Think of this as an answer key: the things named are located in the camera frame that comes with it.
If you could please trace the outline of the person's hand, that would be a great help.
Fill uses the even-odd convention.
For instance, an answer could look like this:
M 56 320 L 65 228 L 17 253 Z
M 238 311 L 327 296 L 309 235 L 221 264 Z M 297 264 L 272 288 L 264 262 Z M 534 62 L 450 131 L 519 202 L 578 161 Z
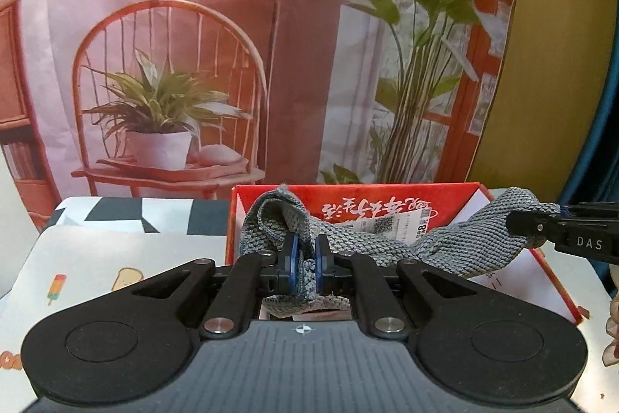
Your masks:
M 615 366 L 619 363 L 619 295 L 610 301 L 610 318 L 605 324 L 606 333 L 612 338 L 612 342 L 603 350 L 602 364 L 604 367 Z

